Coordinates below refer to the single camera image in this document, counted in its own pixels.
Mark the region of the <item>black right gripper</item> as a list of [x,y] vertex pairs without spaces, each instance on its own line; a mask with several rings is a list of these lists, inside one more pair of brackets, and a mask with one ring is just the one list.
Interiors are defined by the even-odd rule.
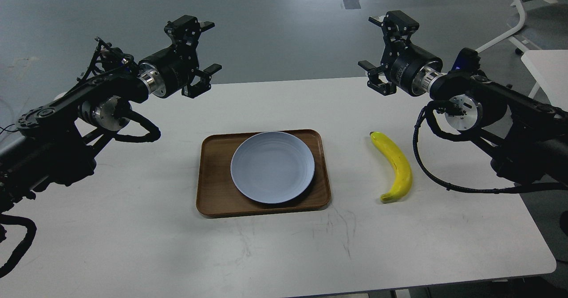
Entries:
[[[367,72],[367,86],[383,96],[396,93],[396,86],[410,96],[427,92],[422,84],[426,72],[442,71],[442,60],[434,54],[414,45],[410,37],[418,31],[418,21],[403,11],[388,11],[383,16],[371,16],[369,22],[381,28],[385,50],[381,66],[367,60],[358,61],[358,66]],[[388,82],[380,79],[385,75]]]

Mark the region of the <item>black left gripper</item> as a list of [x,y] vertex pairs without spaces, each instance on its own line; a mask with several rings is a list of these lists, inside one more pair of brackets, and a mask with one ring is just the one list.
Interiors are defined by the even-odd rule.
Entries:
[[[194,16],[181,16],[166,23],[164,32],[172,45],[138,62],[140,71],[154,78],[150,85],[154,96],[168,98],[182,88],[183,96],[196,98],[211,90],[211,78],[222,69],[222,65],[215,63],[203,71],[198,70],[196,47],[201,33],[213,27],[215,23],[199,22]],[[192,85],[195,76],[199,76],[200,80]]]

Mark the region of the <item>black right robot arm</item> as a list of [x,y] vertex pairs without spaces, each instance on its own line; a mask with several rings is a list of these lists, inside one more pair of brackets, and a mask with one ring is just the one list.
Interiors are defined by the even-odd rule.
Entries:
[[[432,181],[463,193],[521,194],[567,189],[567,112],[524,96],[489,79],[480,68],[477,51],[464,48],[450,71],[442,60],[410,41],[419,23],[395,10],[369,21],[380,27],[385,49],[379,66],[359,61],[367,85],[387,96],[397,89],[412,97],[430,96],[413,133],[418,165]],[[423,122],[432,132],[453,142],[470,141],[491,157],[498,177],[511,188],[473,189],[435,177],[423,164],[418,135]]]

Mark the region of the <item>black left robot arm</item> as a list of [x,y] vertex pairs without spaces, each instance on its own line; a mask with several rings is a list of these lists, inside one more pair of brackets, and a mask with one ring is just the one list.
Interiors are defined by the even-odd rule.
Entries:
[[7,225],[26,228],[23,240],[1,267],[4,277],[34,241],[37,227],[7,212],[22,199],[35,199],[51,183],[70,186],[94,173],[95,157],[110,141],[145,143],[158,140],[158,126],[131,103],[151,95],[168,98],[176,92],[196,98],[211,89],[219,64],[200,69],[197,45],[215,23],[183,15],[164,27],[172,43],[136,62],[110,42],[98,45],[87,71],[63,96],[23,114],[16,122],[20,139],[1,151],[1,239]]

